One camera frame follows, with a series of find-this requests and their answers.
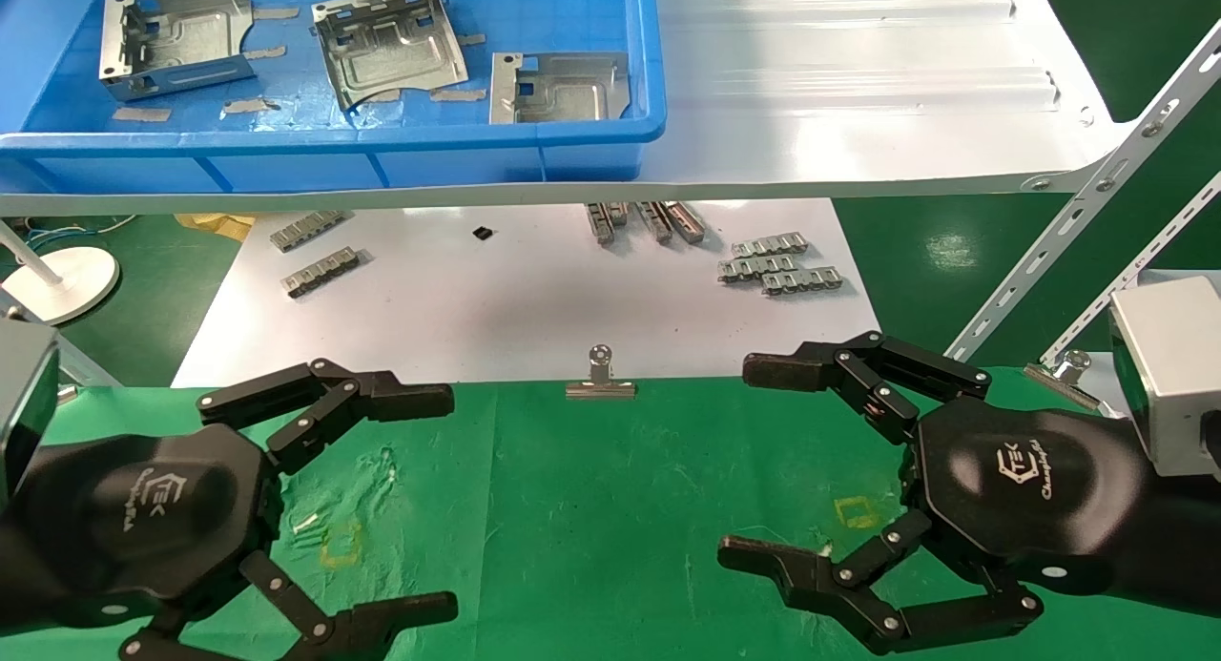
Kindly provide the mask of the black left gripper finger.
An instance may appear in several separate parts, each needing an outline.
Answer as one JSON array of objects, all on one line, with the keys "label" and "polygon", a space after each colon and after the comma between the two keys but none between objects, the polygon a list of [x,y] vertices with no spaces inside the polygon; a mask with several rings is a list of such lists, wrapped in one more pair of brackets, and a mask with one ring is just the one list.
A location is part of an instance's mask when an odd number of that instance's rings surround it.
[{"label": "black left gripper finger", "polygon": [[360,422],[422,422],[455,409],[446,382],[402,384],[392,371],[350,371],[332,360],[310,360],[231,384],[197,401],[203,423],[241,430],[292,414],[266,441],[280,474],[293,475]]}]

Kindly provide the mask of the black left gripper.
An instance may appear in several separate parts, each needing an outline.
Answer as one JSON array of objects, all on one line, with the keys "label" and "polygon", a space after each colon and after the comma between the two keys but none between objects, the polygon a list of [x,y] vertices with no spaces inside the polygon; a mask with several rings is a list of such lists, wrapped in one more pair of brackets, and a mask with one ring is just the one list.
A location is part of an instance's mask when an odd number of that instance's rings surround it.
[{"label": "black left gripper", "polygon": [[121,660],[232,660],[188,648],[189,622],[256,586],[300,638],[282,660],[383,660],[402,630],[458,616],[452,591],[327,616],[267,556],[284,501],[280,462],[209,423],[38,448],[28,469],[28,627],[104,628],[155,616]]}]

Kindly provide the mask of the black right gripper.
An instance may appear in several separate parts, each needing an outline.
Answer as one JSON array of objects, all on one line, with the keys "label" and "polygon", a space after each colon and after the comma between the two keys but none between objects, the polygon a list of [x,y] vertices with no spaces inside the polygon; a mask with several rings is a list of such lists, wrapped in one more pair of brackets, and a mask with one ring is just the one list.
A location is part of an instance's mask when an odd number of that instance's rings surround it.
[{"label": "black right gripper", "polygon": [[[836,392],[889,444],[916,439],[919,509],[840,564],[810,549],[720,539],[716,561],[770,579],[786,608],[836,619],[869,652],[889,655],[1020,634],[1044,605],[1017,580],[1060,594],[1125,591],[1129,523],[1151,475],[1125,422],[995,407],[980,401],[991,384],[985,371],[878,331],[803,342],[792,354],[747,354],[742,380]],[[919,422],[901,389],[949,403]],[[873,583],[923,542],[983,594],[910,608],[877,596]]]}]

